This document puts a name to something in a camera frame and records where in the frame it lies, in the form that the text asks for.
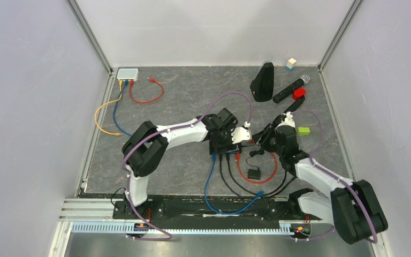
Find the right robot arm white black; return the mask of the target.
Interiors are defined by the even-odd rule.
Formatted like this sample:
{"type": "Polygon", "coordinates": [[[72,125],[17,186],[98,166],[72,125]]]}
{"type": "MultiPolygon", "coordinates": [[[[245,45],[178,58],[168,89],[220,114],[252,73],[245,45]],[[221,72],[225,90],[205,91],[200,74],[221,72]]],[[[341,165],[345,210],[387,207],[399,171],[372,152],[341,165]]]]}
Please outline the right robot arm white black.
{"type": "Polygon", "coordinates": [[[292,217],[318,217],[331,224],[348,244],[362,240],[375,244],[378,234],[387,230],[388,221],[372,185],[345,178],[319,164],[300,149],[293,126],[269,124],[253,139],[264,151],[276,154],[285,171],[313,186],[288,196],[287,210],[292,217]]]}

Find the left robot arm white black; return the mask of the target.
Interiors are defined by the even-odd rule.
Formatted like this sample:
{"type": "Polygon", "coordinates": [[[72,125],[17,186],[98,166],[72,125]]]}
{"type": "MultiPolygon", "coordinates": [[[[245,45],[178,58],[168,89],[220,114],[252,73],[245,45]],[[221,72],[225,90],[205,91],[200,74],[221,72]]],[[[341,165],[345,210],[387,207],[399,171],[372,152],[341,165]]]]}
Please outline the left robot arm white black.
{"type": "Polygon", "coordinates": [[[235,150],[243,141],[251,139],[250,121],[243,126],[227,108],[217,114],[204,114],[174,125],[154,125],[146,121],[124,144],[122,168],[127,171],[125,198],[126,212],[141,218],[147,210],[149,175],[161,162],[165,152],[173,147],[192,142],[208,141],[217,153],[235,150]]]}

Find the black network switch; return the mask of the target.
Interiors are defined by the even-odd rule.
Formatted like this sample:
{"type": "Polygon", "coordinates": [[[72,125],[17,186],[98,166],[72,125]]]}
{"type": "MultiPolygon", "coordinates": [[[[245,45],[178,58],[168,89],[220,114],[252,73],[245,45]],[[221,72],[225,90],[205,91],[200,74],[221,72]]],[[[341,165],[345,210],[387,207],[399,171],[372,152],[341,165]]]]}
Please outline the black network switch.
{"type": "Polygon", "coordinates": [[[238,143],[236,145],[227,146],[215,146],[211,141],[209,142],[209,154],[224,155],[227,153],[242,153],[243,148],[250,147],[252,145],[242,145],[238,143]]]}

